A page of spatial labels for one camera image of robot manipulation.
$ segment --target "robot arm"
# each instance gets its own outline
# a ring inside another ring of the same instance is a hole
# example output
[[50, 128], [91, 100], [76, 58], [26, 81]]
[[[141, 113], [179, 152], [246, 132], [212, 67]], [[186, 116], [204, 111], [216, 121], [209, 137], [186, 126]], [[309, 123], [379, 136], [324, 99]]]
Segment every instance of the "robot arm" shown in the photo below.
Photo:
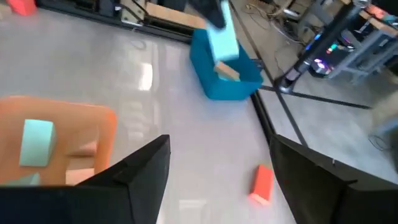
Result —
[[188, 3], [215, 27], [222, 29], [225, 27], [225, 19], [220, 1], [227, 0], [188, 0]]

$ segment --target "orange foam block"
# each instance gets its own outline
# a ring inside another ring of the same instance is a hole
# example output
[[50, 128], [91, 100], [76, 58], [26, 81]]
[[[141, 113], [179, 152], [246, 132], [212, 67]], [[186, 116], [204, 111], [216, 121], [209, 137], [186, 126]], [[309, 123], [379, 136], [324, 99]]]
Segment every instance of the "orange foam block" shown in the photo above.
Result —
[[268, 205], [273, 185], [273, 171], [263, 165], [259, 165], [254, 179], [253, 190], [249, 196], [262, 205]]
[[35, 0], [7, 0], [12, 10], [20, 15], [29, 16], [36, 11]]

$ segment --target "blue bin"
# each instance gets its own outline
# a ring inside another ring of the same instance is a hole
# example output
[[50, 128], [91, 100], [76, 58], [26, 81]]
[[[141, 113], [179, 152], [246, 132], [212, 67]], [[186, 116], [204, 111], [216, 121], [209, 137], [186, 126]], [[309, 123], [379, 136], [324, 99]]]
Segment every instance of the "blue bin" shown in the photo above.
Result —
[[259, 69], [241, 45], [239, 45], [239, 58], [224, 62], [239, 72], [240, 82], [219, 78], [214, 71], [215, 63], [211, 56], [206, 30], [196, 29], [193, 32], [190, 59], [206, 96], [212, 100], [244, 100], [262, 84]]

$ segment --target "wooden plank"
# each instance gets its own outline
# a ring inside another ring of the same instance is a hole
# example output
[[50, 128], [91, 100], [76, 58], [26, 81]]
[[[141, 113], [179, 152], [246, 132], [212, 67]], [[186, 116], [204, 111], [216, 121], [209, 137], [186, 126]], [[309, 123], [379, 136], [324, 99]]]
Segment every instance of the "wooden plank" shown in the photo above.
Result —
[[164, 19], [166, 21], [175, 22], [192, 28], [205, 29], [206, 27], [206, 22], [201, 17], [189, 15], [150, 2], [147, 2], [146, 9], [149, 15], [159, 19]]
[[[344, 3], [344, 4], [349, 4], [351, 2], [351, 0], [340, 0], [340, 1], [342, 3]], [[359, 15], [361, 15], [362, 18], [364, 18], [364, 19], [369, 19], [371, 17], [371, 15], [368, 12], [366, 12], [365, 10], [362, 10], [359, 13]], [[377, 19], [374, 19], [374, 18], [370, 19], [369, 21], [374, 27], [376, 27], [376, 28], [378, 28], [380, 30], [383, 30], [383, 31], [389, 33], [390, 35], [395, 36], [395, 37], [398, 36], [398, 30], [395, 29], [394, 27], [389, 26], [387, 24], [384, 24], [384, 23], [382, 23], [382, 22], [380, 22], [380, 21], [378, 21]]]
[[218, 73], [219, 76], [228, 79], [228, 80], [239, 80], [239, 72], [233, 70], [228, 65], [223, 62], [218, 62], [214, 67], [214, 71]]

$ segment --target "foam block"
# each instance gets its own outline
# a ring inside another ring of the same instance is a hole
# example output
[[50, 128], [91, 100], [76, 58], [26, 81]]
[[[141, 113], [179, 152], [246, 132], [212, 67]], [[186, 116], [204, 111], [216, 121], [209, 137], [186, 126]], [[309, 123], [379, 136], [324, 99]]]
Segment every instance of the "foam block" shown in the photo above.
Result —
[[221, 1], [221, 10], [225, 18], [225, 27], [219, 29], [210, 22], [206, 22], [206, 30], [210, 42], [211, 54], [217, 64], [218, 61], [232, 60], [239, 57], [239, 45], [236, 40], [234, 24], [228, 1]]
[[214, 71], [217, 72], [218, 76], [221, 78], [240, 81], [239, 72], [233, 70], [231, 67], [224, 64], [223, 62], [218, 62], [214, 67]]
[[36, 12], [34, 0], [7, 0], [12, 10], [20, 15], [29, 16]]
[[21, 177], [20, 179], [12, 180], [12, 181], [8, 182], [6, 185], [7, 186], [15, 186], [15, 187], [37, 186], [37, 185], [40, 185], [40, 174], [35, 173], [32, 175]]
[[272, 186], [274, 185], [274, 173], [271, 169], [259, 165], [254, 179], [253, 190], [250, 197], [261, 205], [268, 205]]
[[94, 176], [94, 168], [67, 170], [65, 175], [65, 183], [67, 185], [76, 185], [92, 176]]
[[11, 8], [5, 4], [0, 2], [0, 20], [6, 18], [8, 15], [11, 15]]
[[55, 126], [51, 121], [26, 119], [22, 136], [20, 166], [47, 166], [55, 146]]
[[67, 170], [89, 169], [94, 167], [94, 157], [72, 157]]
[[74, 133], [68, 143], [67, 155], [94, 156], [99, 137], [100, 133], [96, 126]]

